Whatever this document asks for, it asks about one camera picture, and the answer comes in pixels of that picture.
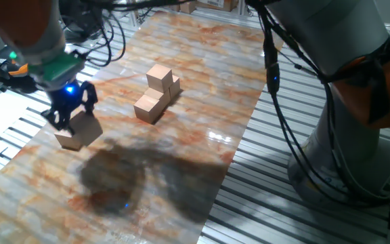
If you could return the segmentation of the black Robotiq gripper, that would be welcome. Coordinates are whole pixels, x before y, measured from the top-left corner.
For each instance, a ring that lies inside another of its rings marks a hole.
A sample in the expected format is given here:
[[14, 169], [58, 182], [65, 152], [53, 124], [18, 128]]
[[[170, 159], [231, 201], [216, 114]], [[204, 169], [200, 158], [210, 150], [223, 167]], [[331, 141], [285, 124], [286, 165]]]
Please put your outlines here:
[[70, 114], [81, 105], [83, 94], [87, 95], [87, 99], [82, 101], [82, 105], [87, 114], [92, 115], [94, 104], [98, 102], [95, 86], [88, 81], [83, 82], [80, 86], [75, 79], [62, 88], [47, 93], [51, 101], [51, 108], [41, 112], [41, 116], [56, 130], [65, 130], [73, 135], [74, 130], [70, 126]]

